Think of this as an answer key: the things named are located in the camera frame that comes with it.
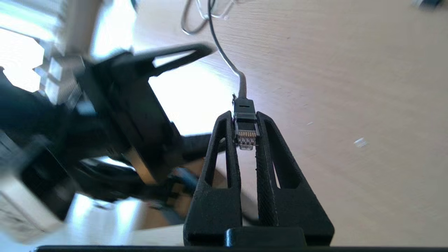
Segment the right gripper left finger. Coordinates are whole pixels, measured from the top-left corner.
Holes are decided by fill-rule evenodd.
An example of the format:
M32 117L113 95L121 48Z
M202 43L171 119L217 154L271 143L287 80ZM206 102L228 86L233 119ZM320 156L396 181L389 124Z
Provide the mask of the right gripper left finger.
M227 188L213 188L219 142L225 140ZM218 116L184 227L185 246L224 246L226 231L242 226L241 177L230 111Z

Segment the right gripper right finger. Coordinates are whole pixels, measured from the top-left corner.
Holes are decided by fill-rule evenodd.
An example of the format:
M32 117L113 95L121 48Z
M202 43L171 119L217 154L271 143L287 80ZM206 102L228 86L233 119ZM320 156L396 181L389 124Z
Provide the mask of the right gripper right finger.
M307 182L274 120L257 112L259 221L271 228L302 228L309 246L329 246L335 228Z

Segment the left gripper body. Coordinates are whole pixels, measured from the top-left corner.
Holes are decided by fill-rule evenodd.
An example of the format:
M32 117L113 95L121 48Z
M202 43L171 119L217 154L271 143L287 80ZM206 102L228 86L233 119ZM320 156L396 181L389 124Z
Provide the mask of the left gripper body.
M150 86L151 77L116 79L119 57L87 66L82 90L130 153L131 163L140 163L151 181L165 181L183 160L181 134Z

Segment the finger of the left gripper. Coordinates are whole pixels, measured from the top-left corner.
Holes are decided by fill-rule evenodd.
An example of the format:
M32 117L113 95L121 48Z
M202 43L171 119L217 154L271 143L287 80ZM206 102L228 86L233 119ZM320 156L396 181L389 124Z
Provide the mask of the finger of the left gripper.
M138 54L125 53L115 61L115 78L140 79L159 76L162 73L202 59L214 52L215 49L208 44L194 43L158 48ZM156 58L179 55L182 53L184 53L184 56L178 59L172 59L157 67L154 65L154 60Z
M183 158L203 158L208 151L212 134L182 136L181 152Z

